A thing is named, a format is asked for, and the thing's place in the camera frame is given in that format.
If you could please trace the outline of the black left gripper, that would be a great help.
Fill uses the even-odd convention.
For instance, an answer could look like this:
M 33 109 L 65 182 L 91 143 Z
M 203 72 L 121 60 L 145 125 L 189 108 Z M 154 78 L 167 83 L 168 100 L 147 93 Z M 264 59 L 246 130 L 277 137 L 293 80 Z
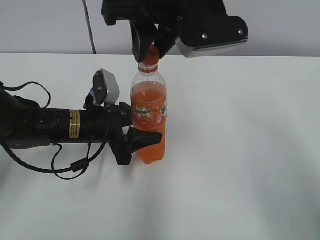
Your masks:
M 95 160 L 107 144 L 119 166 L 128 166 L 132 160 L 132 154 L 149 146 L 159 144 L 163 134 L 150 132 L 130 127 L 127 134 L 123 133 L 124 127 L 133 125 L 132 107 L 125 102 L 119 105 L 107 104 L 94 105 L 94 98 L 89 93 L 85 99 L 84 109 L 89 113 L 94 127 L 102 134 L 102 142 L 97 152 L 88 159 Z

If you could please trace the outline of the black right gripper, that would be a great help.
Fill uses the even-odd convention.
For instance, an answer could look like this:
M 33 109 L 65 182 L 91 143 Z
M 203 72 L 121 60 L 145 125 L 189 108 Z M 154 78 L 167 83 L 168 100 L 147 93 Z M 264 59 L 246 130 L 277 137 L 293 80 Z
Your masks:
M 162 59 L 176 44 L 184 17 L 226 15 L 222 0 L 104 0 L 101 15 L 108 26 L 129 20 L 132 54 L 141 63 L 154 42 Z

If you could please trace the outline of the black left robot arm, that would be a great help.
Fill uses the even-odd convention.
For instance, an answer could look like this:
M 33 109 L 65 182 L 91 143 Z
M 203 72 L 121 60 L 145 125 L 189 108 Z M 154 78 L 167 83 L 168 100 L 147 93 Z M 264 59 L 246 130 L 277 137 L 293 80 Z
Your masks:
M 0 91 L 0 136 L 10 149 L 105 141 L 117 164 L 126 166 L 133 153 L 163 139 L 159 132 L 132 126 L 131 106 L 124 102 L 84 110 L 41 108 L 32 100 Z

